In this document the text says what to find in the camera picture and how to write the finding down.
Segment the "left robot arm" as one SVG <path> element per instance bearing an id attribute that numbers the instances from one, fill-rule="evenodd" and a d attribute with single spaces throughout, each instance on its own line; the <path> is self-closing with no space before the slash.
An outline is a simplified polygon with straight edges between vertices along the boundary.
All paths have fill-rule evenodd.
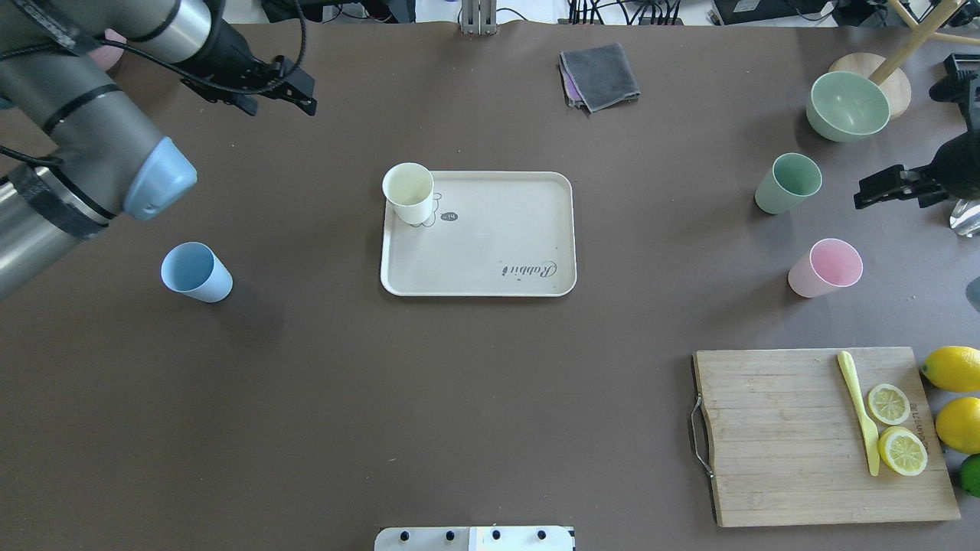
<path id="1" fill-rule="evenodd" d="M 256 97 L 314 115 L 314 78 L 298 62 L 256 58 L 221 1 L 4 1 L 2 101 L 56 144 L 2 178 L 2 296 L 101 234 L 120 213 L 150 220 L 197 172 L 92 53 L 133 52 L 177 73 L 211 103 L 255 114 Z"/>

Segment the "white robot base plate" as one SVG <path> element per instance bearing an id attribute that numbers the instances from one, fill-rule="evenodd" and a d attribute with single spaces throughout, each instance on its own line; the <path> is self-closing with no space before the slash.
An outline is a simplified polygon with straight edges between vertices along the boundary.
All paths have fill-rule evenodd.
<path id="1" fill-rule="evenodd" d="M 386 527 L 374 550 L 575 550 L 572 527 L 557 524 Z"/>

